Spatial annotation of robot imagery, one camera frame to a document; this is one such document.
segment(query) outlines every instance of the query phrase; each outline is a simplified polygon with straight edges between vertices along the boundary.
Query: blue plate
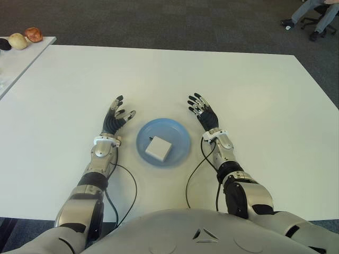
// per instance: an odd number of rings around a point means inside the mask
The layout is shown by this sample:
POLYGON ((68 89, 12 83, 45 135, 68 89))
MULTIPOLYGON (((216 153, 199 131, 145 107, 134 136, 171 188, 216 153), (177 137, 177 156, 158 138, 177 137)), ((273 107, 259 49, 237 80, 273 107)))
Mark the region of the blue plate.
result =
POLYGON ((190 152, 190 136, 184 126, 168 118, 152 120, 144 125, 137 136, 137 150, 140 156, 154 166, 173 166, 185 159, 190 152), (146 154, 150 137, 158 136, 172 144, 164 162, 146 154))

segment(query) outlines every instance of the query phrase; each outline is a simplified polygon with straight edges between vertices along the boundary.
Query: black cable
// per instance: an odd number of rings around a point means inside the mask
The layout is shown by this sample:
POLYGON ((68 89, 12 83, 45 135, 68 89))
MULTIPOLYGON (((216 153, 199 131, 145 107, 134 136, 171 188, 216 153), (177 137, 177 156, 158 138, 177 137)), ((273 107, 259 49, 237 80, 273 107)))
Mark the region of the black cable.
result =
MULTIPOLYGON (((118 148, 116 149, 116 155, 115 155, 115 165, 114 165, 114 168, 113 170, 110 172, 110 174, 108 175, 108 178, 107 178, 107 181, 110 179, 111 175, 113 174, 113 172, 115 171, 116 167, 117 167, 117 164, 118 164, 118 158, 119 158, 119 153, 118 153, 118 148)), ((108 200, 108 203, 110 203, 111 207, 113 208, 114 210, 114 213, 115 213, 115 217, 116 217, 116 220, 115 220, 115 225, 114 225, 114 229, 116 229, 118 227, 118 223, 119 223, 119 215, 118 215, 118 211, 117 209, 115 208, 111 198, 110 198, 110 195, 108 195, 108 192, 107 192, 107 188, 105 189, 105 196, 108 200)))
POLYGON ((111 162, 110 162, 110 164, 114 165, 114 168, 116 168, 117 166, 118 166, 118 167, 121 167, 121 168, 123 168, 124 170, 126 170, 126 171, 130 174, 130 176, 133 178, 134 185, 135 185, 135 187, 136 187, 136 194, 135 194, 134 200, 133 200, 131 206, 129 207, 127 213, 125 214, 125 216, 122 218, 122 220, 121 220, 119 223, 117 222, 117 223, 115 224, 114 228, 113 228, 110 232, 108 232, 107 234, 111 233, 113 230, 115 230, 116 228, 118 228, 118 227, 120 226, 120 224, 124 221, 124 219, 127 217, 127 215, 129 214, 129 212, 131 211, 132 207, 134 206, 134 203, 136 202, 137 195, 138 195, 138 186, 137 186, 137 182, 136 182, 136 180, 135 180, 133 174, 132 174, 127 168, 125 168, 125 167, 122 166, 122 165, 119 165, 119 164, 113 164, 113 163, 111 163, 111 162))
POLYGON ((134 203, 136 202, 137 195, 138 195, 138 186, 137 186, 137 182, 136 182, 136 179, 134 178, 133 174, 132 174, 127 168, 125 168, 125 167, 123 167, 122 165, 119 165, 119 164, 117 164, 117 166, 123 168, 124 170, 126 170, 126 171, 130 174, 130 176, 133 178, 134 185, 135 185, 135 187, 136 187, 136 194, 135 194, 135 196, 134 196, 134 200, 133 200, 131 206, 129 207, 127 213, 125 214, 125 216, 124 216, 124 217, 122 218, 122 220, 119 222, 118 226, 120 226, 120 224, 123 222, 123 220, 127 217, 127 215, 129 214, 129 212, 131 211, 132 207, 134 206, 134 203))
POLYGON ((108 195, 107 190, 105 190, 105 195, 106 195, 106 198, 107 198, 107 200, 108 200, 108 203, 110 203, 110 205, 111 205, 111 207, 113 208, 114 213, 115 213, 116 222, 115 222, 115 225, 114 225, 114 229, 116 229, 116 228, 118 227, 118 222, 119 222, 118 211, 117 211, 117 209, 115 208, 115 206, 114 206, 114 204, 113 204, 113 202, 112 202, 110 196, 108 195))
MULTIPOLYGON (((202 148, 202 143, 200 145, 200 148, 201 148, 201 152, 202 152, 202 155, 204 156, 204 158, 206 159, 206 161, 208 161, 208 163, 212 166, 212 168, 218 172, 217 168, 210 162, 210 160, 206 157, 205 153, 203 152, 203 148, 202 148)), ((218 192, 217 192, 217 196, 216 196, 216 210, 217 212, 219 212, 219 193, 220 193, 220 188, 221 188, 221 184, 219 183, 218 185, 218 192)))
MULTIPOLYGON (((203 138, 201 138, 201 141, 200 141, 200 148, 201 148, 201 150, 202 150, 202 141, 203 141, 203 138)), ((189 207, 189 208, 191 208, 191 206, 190 206, 190 202, 189 202, 189 199, 188 199, 188 197, 187 197, 187 189, 188 189, 188 186, 189 186, 189 182, 190 182, 190 180, 191 180, 191 177, 193 176, 193 174, 196 172, 196 170, 199 168, 199 166, 213 153, 213 151, 214 151, 214 149, 216 148, 216 144, 214 143, 214 147, 213 147, 213 149, 212 149, 212 151, 207 155, 207 156, 204 156, 204 159, 197 165, 197 167, 194 169, 194 171, 192 172, 192 174, 190 175, 190 177, 189 177, 189 179, 188 179, 188 181, 187 181, 187 184, 186 184, 186 190, 185 190, 185 192, 186 192, 186 202, 187 202, 187 206, 189 207)))
POLYGON ((203 148, 202 148, 202 141, 200 143, 200 149, 201 149, 201 153, 202 155, 204 156, 205 160, 211 165, 211 167, 216 171, 218 172, 218 169, 210 162, 210 160, 206 157, 205 153, 203 152, 203 148))
POLYGON ((114 168, 113 170, 110 172, 110 174, 108 175, 107 181, 108 179, 110 179, 111 175, 113 174, 113 172, 115 171, 115 169, 117 168, 117 164, 118 164, 118 157, 119 157, 119 152, 118 152, 118 147, 115 151, 115 163, 114 163, 114 168))
POLYGON ((221 183, 219 183, 219 185, 218 185, 217 197, 216 197, 216 210, 217 210, 217 212, 219 212, 219 192, 220 192, 220 188, 221 188, 221 183))

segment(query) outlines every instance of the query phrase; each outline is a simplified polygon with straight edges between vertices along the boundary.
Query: shoe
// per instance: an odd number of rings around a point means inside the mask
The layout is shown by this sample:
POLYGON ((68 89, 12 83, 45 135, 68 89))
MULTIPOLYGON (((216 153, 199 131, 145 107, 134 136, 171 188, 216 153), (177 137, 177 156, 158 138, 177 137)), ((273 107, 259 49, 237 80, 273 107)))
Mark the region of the shoe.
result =
POLYGON ((319 36, 324 38, 325 35, 326 35, 326 29, 323 32, 321 32, 321 33, 317 32, 317 31, 314 31, 313 33, 310 34, 309 40, 310 41, 316 41, 319 36))
POLYGON ((285 28, 286 28, 286 30, 289 30, 289 29, 291 29, 291 28, 293 28, 294 27, 294 23, 293 23, 293 21, 292 21, 292 19, 289 19, 289 20, 282 20, 282 21, 280 21, 281 22, 281 25, 283 25, 285 28))

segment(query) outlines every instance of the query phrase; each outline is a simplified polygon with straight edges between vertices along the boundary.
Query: office chair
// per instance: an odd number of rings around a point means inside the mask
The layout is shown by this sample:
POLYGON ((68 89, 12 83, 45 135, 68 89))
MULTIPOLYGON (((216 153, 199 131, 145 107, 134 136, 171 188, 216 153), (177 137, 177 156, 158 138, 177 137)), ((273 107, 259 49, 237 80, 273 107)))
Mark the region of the office chair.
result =
MULTIPOLYGON (((319 21, 325 16, 325 13, 326 13, 328 7, 329 7, 329 5, 321 5, 321 6, 315 7, 314 10, 315 10, 317 13, 320 14, 320 17, 317 18, 317 19, 313 19, 313 18, 311 18, 311 17, 304 17, 304 18, 301 20, 301 23, 304 23, 305 20, 309 20, 309 21, 311 21, 311 22, 304 24, 304 25, 301 27, 301 29, 305 29, 305 27, 306 27, 307 25, 316 25, 316 24, 318 24, 319 21)), ((331 25, 328 25, 327 28, 333 30, 333 32, 331 33, 332 35, 335 35, 335 33, 337 32, 337 29, 334 28, 334 27, 331 26, 331 25)))

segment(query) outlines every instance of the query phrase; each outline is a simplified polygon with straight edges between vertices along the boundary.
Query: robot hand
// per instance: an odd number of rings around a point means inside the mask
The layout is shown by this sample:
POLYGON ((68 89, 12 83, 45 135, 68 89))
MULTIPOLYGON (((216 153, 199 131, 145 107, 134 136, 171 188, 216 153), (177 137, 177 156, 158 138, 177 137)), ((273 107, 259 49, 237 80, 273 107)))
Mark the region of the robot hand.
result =
POLYGON ((192 106, 189 110, 197 116, 205 131, 219 127, 218 117, 208 102, 200 94, 194 93, 194 95, 195 97, 190 95, 190 101, 187 101, 192 106))
POLYGON ((115 135, 115 133, 123 127, 129 120, 131 120, 135 115, 136 111, 131 111, 125 116, 120 116, 125 110, 118 110, 119 106, 122 105, 123 96, 120 95, 117 97, 114 102, 111 104, 108 109, 107 115, 104 120, 104 124, 102 127, 103 133, 108 133, 111 135, 115 135))

